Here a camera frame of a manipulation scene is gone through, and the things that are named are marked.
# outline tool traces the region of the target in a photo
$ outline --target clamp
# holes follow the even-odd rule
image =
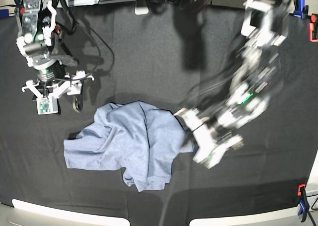
[[[307,219],[307,215],[309,216],[309,218],[311,219],[312,223],[314,226],[316,226],[316,223],[309,211],[309,203],[307,200],[307,195],[306,195],[306,191],[305,191],[305,184],[299,185],[298,186],[298,193],[297,196],[300,196],[300,200],[299,200],[299,205],[300,205],[300,210],[298,212],[298,216],[299,215],[303,215],[302,218],[302,223],[306,221]]]
[[[318,14],[312,14],[309,23],[309,40],[311,42],[318,42]]]
[[[308,5],[305,5],[305,0],[294,0],[295,11],[294,16],[305,19],[308,15]]]

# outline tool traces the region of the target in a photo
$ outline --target white plastic part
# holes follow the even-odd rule
[[[261,102],[259,102],[259,104],[256,105],[255,109],[253,110],[253,112],[250,115],[246,115],[246,116],[240,118],[237,121],[236,128],[239,129],[240,127],[242,127],[246,123],[252,121],[253,119],[257,118],[259,115],[261,115],[267,109],[269,100],[270,100],[270,97],[264,98]]]
[[[278,39],[274,42],[274,46],[280,46],[285,40],[286,40],[286,36],[278,37]]]
[[[149,9],[147,7],[146,0],[136,0],[135,1],[135,14],[136,15],[146,15],[149,12]]]
[[[57,88],[53,89],[52,93],[49,93],[49,96],[53,96],[56,99],[60,98],[67,90],[68,88],[71,86],[71,82],[70,81],[65,81],[62,85],[60,85]]]
[[[26,44],[30,44],[30,43],[32,43],[32,41],[33,41],[33,36],[32,36],[32,34],[31,34],[31,33],[26,33],[26,34],[24,35],[24,42],[25,42]]]
[[[24,42],[24,37],[23,37],[23,36],[20,36],[20,37],[18,37],[18,38],[16,39],[16,45],[18,46],[21,55],[23,55],[24,57],[26,57],[27,54],[25,53],[24,48],[23,48],[26,44],[25,44],[25,42]]]
[[[261,30],[258,34],[258,37],[256,38],[255,45],[257,47],[262,47],[269,43],[270,40],[274,37],[274,33],[267,30]]]
[[[40,214],[44,216],[54,217],[57,219],[68,220],[78,223],[100,226],[130,226],[129,221],[123,218],[89,215],[66,210],[58,210],[54,208],[31,204],[16,199],[12,200],[12,204],[15,208],[20,210],[25,210],[35,214]]]
[[[245,3],[245,16],[244,16],[242,29],[241,29],[241,34],[247,37],[256,29],[255,26],[250,25],[251,15],[252,15],[252,10],[250,6],[252,3],[253,3],[253,0],[247,0]]]
[[[175,115],[180,116],[192,134],[199,146],[193,160],[196,163],[202,162],[210,152],[217,146],[216,140],[212,138],[207,125],[197,117],[197,110],[182,108]]]
[[[34,86],[34,87],[37,87],[37,86],[39,86],[39,85],[40,85],[40,82],[37,82],[37,83],[34,84],[33,86]],[[29,89],[29,87],[23,86],[23,87],[21,88],[21,90],[22,90],[23,93],[25,92],[26,89]]]
[[[33,80],[28,80],[27,82],[25,82],[25,85],[28,87],[28,89],[34,93],[34,95],[38,98],[43,98],[43,95],[36,89],[35,84],[33,82]]]
[[[230,109],[218,117],[218,123],[224,128],[232,125],[237,119],[233,116]]]
[[[33,67],[33,59],[29,56],[25,57],[29,67]]]
[[[239,142],[241,142],[243,140],[243,137],[241,135],[236,135],[232,138],[230,138],[228,141],[226,141],[225,143],[219,145],[218,147],[216,147],[211,153],[210,155],[212,156],[211,159],[209,159],[209,162],[204,164],[205,167],[207,167],[208,169],[212,168],[213,166],[217,165],[220,163],[224,153],[232,146],[234,146],[235,144],[238,144]]]
[[[234,93],[230,96],[228,101],[226,102],[227,106],[232,106],[246,93],[248,89],[248,84],[246,82],[242,82],[237,89],[235,89]]]
[[[260,10],[262,12],[268,12],[272,8],[272,5],[262,1],[255,0],[250,4],[249,7],[256,10]]]
[[[51,36],[52,32],[55,29],[55,20],[56,20],[56,10],[52,7],[52,0],[49,0],[47,3],[48,10],[51,12],[51,24],[50,26],[43,27],[43,35],[44,35],[44,42],[47,46],[52,46]]]
[[[72,84],[68,91],[67,91],[67,95],[77,95],[81,93],[81,85],[82,83],[78,83],[78,84]]]

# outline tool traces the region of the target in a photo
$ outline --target black tablecloth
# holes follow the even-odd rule
[[[134,4],[75,7],[76,18],[93,28],[102,65],[84,88],[84,110],[72,98],[60,99],[61,115],[39,116],[30,91],[35,79],[15,44],[15,18],[0,19],[0,201],[12,199],[58,209],[127,218],[133,226],[183,226],[195,218],[264,213],[296,206],[297,188],[306,183],[317,152],[317,43],[310,43],[308,22],[290,17],[290,35],[279,48],[284,87],[259,118],[239,132],[245,146],[225,154],[208,170],[180,154],[172,180],[161,191],[138,193],[122,181],[121,170],[67,169],[63,139],[93,122],[108,102],[142,100],[172,112],[191,86],[233,64],[243,10],[207,7],[186,16],[173,5],[152,4],[136,16]],[[93,67],[97,52],[82,30],[66,37],[80,59]]]

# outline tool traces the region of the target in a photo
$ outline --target blue clamp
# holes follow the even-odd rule
[[[308,15],[308,5],[305,5],[305,0],[294,0],[295,3],[295,11],[294,16],[300,17],[301,19],[305,19]]]
[[[306,206],[305,206],[305,203],[303,200],[300,200],[299,201],[299,204],[300,204],[300,209],[299,209],[299,212],[298,212],[298,216],[299,215],[302,215],[303,213],[306,212]]]
[[[1,9],[0,10],[0,18],[1,17],[8,17],[9,16],[9,10],[8,9]]]

